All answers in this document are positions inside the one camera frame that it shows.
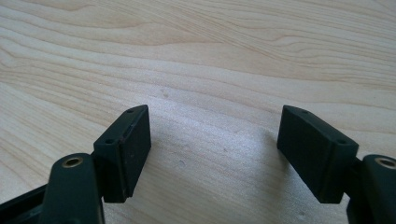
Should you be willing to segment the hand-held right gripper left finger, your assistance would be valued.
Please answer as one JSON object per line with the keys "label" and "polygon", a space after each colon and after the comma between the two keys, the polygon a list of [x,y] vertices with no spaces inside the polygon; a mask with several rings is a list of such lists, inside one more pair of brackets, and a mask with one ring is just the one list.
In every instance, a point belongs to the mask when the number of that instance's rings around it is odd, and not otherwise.
{"label": "hand-held right gripper left finger", "polygon": [[124,203],[134,194],[151,148],[149,107],[124,111],[94,142],[92,153],[106,203]]}

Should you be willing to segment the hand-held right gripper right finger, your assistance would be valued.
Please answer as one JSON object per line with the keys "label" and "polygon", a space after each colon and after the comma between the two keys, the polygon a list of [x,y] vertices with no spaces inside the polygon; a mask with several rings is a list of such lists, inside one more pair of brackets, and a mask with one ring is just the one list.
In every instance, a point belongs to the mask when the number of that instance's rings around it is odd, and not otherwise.
{"label": "hand-held right gripper right finger", "polygon": [[359,145],[326,121],[285,105],[276,147],[321,203],[340,203]]}

